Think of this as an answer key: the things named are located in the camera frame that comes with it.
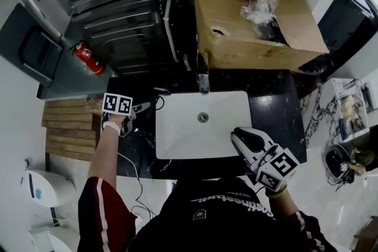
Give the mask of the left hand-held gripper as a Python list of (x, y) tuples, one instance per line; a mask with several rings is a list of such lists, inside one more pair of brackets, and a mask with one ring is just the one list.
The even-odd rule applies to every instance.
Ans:
[[(143, 112), (150, 108), (151, 103), (145, 102), (132, 106), (133, 98), (120, 94), (104, 93), (102, 102), (102, 129), (105, 126), (114, 128), (119, 136), (126, 136), (133, 129), (133, 121), (136, 119), (135, 112)], [(112, 114), (123, 116), (125, 120), (119, 127), (115, 122), (111, 122)]]

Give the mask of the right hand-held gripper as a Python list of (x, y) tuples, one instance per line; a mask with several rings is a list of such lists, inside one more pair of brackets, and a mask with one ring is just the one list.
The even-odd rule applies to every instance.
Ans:
[[(292, 152), (275, 144), (270, 136), (251, 127), (237, 127), (231, 133), (237, 153), (256, 174), (256, 182), (271, 191), (280, 191), (293, 177), (300, 163)], [(268, 149), (258, 160), (256, 149)]]

